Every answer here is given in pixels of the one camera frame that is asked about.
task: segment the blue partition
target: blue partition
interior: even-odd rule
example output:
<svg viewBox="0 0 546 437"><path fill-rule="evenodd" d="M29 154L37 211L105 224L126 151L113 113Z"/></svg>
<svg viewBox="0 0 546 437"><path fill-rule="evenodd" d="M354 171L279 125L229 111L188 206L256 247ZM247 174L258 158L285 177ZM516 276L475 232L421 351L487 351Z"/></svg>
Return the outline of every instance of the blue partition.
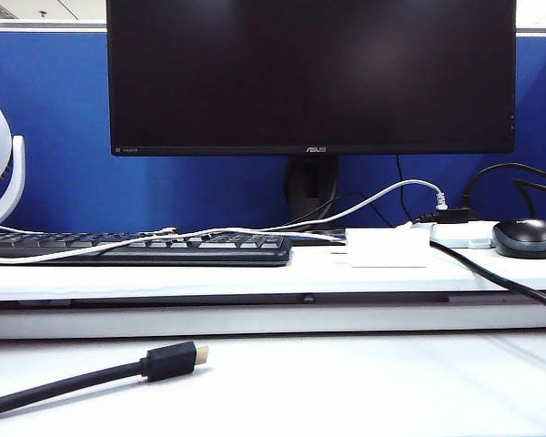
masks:
<svg viewBox="0 0 546 437"><path fill-rule="evenodd" d="M0 106L27 144L27 185L6 222L25 229L123 231L178 226L275 225L287 220L284 157L116 158L109 151L106 35L0 32ZM135 108L153 110L153 108ZM518 38L517 151L506 155L401 157L407 178L440 184L451 205L468 178L490 164L520 161L546 169L546 36ZM486 219L526 216L503 170L473 192ZM395 157L343 157L339 192L368 194L398 180ZM546 194L531 193L546 218ZM434 207L426 188L405 190L413 215ZM346 207L350 198L340 203ZM399 194L378 202L395 223L405 220ZM341 226L384 226L371 209Z"/></svg>

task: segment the black keyboard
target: black keyboard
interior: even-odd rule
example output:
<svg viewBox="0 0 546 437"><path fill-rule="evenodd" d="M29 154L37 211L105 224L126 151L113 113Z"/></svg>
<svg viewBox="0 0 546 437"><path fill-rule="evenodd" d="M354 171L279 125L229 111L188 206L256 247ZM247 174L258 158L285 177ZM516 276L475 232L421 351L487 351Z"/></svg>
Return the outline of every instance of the black keyboard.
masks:
<svg viewBox="0 0 546 437"><path fill-rule="evenodd" d="M91 248L148 237L148 233L0 233L0 258L22 258ZM289 261L291 241L283 237L222 233L189 239L153 239L86 255L41 261L65 266L246 266L276 267Z"/></svg>

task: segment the monitor stand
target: monitor stand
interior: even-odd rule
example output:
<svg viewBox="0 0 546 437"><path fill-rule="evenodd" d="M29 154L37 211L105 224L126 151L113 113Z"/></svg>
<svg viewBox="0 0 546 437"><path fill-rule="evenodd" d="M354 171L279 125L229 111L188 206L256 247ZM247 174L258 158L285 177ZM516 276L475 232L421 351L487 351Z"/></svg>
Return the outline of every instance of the monitor stand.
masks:
<svg viewBox="0 0 546 437"><path fill-rule="evenodd" d="M283 190L289 204L291 220L299 219L319 208L336 196L338 182L338 157L294 156L288 157ZM332 205L327 205L307 219L321 219L328 215ZM318 225L315 229L332 228Z"/></svg>

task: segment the desk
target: desk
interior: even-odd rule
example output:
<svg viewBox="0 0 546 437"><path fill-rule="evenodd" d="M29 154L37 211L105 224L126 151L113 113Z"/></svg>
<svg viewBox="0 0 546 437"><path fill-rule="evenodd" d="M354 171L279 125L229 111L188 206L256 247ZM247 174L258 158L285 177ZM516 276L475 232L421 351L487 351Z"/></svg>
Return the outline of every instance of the desk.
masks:
<svg viewBox="0 0 546 437"><path fill-rule="evenodd" d="M0 341L0 395L131 362L172 341ZM546 436L546 330L197 344L210 347L206 368L6 413L0 437Z"/></svg>
<svg viewBox="0 0 546 437"><path fill-rule="evenodd" d="M354 269L342 252L294 248L261 269L0 267L0 339L546 327L541 305L435 249L423 269ZM546 290L546 259L460 252Z"/></svg>

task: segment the computer monitor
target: computer monitor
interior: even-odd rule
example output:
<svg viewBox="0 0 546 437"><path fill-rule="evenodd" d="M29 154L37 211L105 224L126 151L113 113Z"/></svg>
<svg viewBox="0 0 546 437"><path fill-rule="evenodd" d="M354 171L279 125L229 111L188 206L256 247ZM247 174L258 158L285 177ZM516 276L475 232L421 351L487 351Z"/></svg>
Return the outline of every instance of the computer monitor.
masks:
<svg viewBox="0 0 546 437"><path fill-rule="evenodd" d="M515 10L107 0L112 153L288 155L296 216L333 196L339 155L512 151Z"/></svg>

